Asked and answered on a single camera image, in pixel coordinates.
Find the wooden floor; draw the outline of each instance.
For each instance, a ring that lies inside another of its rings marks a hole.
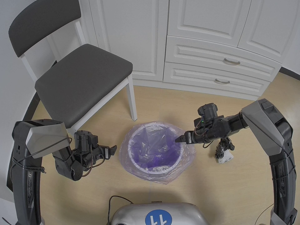
[[[150,121],[172,123],[192,130],[197,109],[215,103],[219,115],[233,115],[252,101],[195,92],[134,87],[138,119],[132,121],[125,89],[88,120],[83,130],[98,135],[99,143],[119,146],[133,125]],[[279,73],[262,98],[271,101],[294,129],[295,164],[300,167],[300,81]],[[50,118],[40,103],[33,119]],[[79,181],[57,173],[52,155],[43,158],[47,174],[41,174],[41,213],[47,225],[107,223],[108,200],[120,195],[134,203],[151,201],[188,202],[198,206],[211,224],[253,225],[260,213],[273,203],[273,185],[268,156],[250,129],[231,137],[234,159],[218,164],[214,158],[218,140],[207,148],[196,145],[193,163],[173,182],[161,185],[126,172],[117,153]],[[127,204],[114,198],[111,214]],[[300,209],[300,180],[295,208]],[[269,208],[257,224],[269,224]],[[300,215],[295,224],[300,224]]]

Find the barcode label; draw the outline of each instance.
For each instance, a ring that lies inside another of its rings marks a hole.
[[[108,159],[108,148],[105,148],[105,158]]]
[[[190,137],[190,133],[187,133],[188,135],[188,143],[192,143],[192,138]]]

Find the blue sticker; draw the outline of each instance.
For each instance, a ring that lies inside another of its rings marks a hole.
[[[157,209],[149,212],[145,218],[146,225],[171,225],[172,216],[165,210]]]

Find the drawer handle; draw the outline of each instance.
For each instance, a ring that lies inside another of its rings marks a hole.
[[[226,58],[224,58],[224,61],[225,62],[230,62],[230,63],[233,63],[233,64],[241,64],[241,62],[230,61],[230,60],[227,60]]]
[[[223,84],[228,84],[230,83],[230,81],[227,81],[227,82],[222,82],[222,81],[219,81],[218,79],[215,79],[216,82],[219,82],[219,83],[223,83]]]

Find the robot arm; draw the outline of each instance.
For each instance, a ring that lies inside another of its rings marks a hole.
[[[88,131],[74,134],[75,149],[71,150],[63,122],[41,119],[16,122],[11,178],[18,217],[17,225],[44,224],[40,215],[40,172],[46,173],[42,157],[52,153],[59,174],[77,181],[83,171],[91,169],[101,157],[109,159],[116,146],[98,145],[98,137]]]
[[[294,208],[296,170],[291,125],[266,99],[255,101],[229,117],[218,116],[217,110],[213,103],[200,107],[198,113],[201,118],[194,120],[194,131],[186,131],[175,141],[206,144],[249,126],[270,159],[274,187],[270,224],[293,224],[297,210]]]

